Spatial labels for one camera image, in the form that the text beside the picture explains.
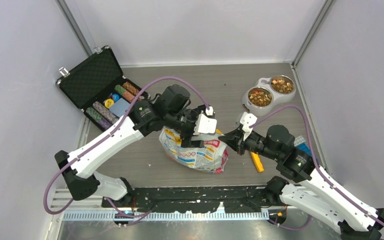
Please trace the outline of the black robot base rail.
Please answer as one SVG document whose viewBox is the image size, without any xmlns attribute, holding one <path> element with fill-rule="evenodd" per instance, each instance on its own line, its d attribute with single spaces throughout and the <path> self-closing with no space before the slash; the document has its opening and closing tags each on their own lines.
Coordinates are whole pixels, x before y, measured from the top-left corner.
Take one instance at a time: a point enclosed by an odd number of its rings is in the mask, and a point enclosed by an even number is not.
<svg viewBox="0 0 384 240">
<path fill-rule="evenodd" d="M 226 213 L 257 213 L 270 207 L 287 210 L 288 205 L 264 186 L 137 187 L 130 202 L 114 201 L 118 208 L 136 208 L 154 213 L 214 213 L 223 206 Z"/>
</svg>

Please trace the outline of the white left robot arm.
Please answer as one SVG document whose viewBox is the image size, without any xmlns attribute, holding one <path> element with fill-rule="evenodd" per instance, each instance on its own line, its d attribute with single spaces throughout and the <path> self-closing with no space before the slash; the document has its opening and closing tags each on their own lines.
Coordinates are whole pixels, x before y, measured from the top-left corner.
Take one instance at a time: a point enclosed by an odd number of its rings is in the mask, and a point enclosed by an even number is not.
<svg viewBox="0 0 384 240">
<path fill-rule="evenodd" d="M 96 195 L 128 207 L 134 199 L 128 181 L 103 175 L 97 169 L 123 148 L 163 127 L 179 130 L 188 147 L 203 146 L 192 137 L 202 133 L 200 127 L 213 119 L 214 109 L 209 105 L 189 109 L 189 104 L 188 90 L 176 84 L 168 86 L 154 101 L 133 103 L 122 118 L 83 147 L 56 153 L 55 160 L 72 199 L 80 201 Z"/>
</svg>

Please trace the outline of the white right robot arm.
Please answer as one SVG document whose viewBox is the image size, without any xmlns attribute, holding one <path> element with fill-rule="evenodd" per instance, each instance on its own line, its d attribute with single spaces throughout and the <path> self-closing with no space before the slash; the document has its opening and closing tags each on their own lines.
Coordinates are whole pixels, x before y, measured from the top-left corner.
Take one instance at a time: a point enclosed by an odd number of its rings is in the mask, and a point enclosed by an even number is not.
<svg viewBox="0 0 384 240">
<path fill-rule="evenodd" d="M 312 156 L 294 145 L 295 137 L 283 125 L 272 125 L 266 136 L 246 133 L 243 126 L 219 140 L 238 154 L 249 151 L 274 160 L 280 176 L 264 188 L 271 205 L 285 204 L 324 222 L 342 240 L 380 240 L 384 208 L 373 208 L 350 195 Z"/>
</svg>

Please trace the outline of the yellow plastic scoop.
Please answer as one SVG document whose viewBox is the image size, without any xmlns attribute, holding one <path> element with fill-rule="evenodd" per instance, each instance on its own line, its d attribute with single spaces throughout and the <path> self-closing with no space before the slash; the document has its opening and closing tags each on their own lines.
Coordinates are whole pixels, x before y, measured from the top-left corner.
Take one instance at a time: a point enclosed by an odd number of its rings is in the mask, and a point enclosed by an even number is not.
<svg viewBox="0 0 384 240">
<path fill-rule="evenodd" d="M 257 153 L 250 152 L 250 157 L 258 173 L 262 173 L 265 169 L 262 164 L 261 158 Z"/>
</svg>

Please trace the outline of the cat food bag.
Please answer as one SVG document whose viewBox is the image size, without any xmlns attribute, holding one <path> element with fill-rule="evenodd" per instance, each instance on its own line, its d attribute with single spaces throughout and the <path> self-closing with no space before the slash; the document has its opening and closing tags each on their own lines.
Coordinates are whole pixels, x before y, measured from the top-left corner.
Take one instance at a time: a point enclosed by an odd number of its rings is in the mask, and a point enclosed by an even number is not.
<svg viewBox="0 0 384 240">
<path fill-rule="evenodd" d="M 159 135 L 166 155 L 173 161 L 197 171 L 219 174 L 228 161 L 227 144 L 218 139 L 222 132 L 217 129 L 214 135 L 201 134 L 196 139 L 203 141 L 203 147 L 181 147 L 180 133 L 164 127 Z"/>
</svg>

